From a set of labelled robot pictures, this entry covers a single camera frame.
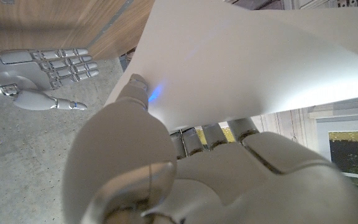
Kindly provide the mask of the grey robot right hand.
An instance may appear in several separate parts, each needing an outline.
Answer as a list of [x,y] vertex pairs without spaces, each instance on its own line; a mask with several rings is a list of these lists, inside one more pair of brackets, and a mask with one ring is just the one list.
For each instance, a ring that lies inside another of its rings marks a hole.
[[86,110],[83,103],[46,94],[99,74],[87,49],[18,49],[0,52],[0,95],[32,111]]

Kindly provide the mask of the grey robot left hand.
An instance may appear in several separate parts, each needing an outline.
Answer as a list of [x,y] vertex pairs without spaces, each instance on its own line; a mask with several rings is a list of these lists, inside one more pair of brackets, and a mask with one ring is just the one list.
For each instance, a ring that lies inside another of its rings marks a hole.
[[238,142],[179,159],[133,74],[77,134],[62,185],[67,223],[358,223],[358,189],[318,153],[236,124]]

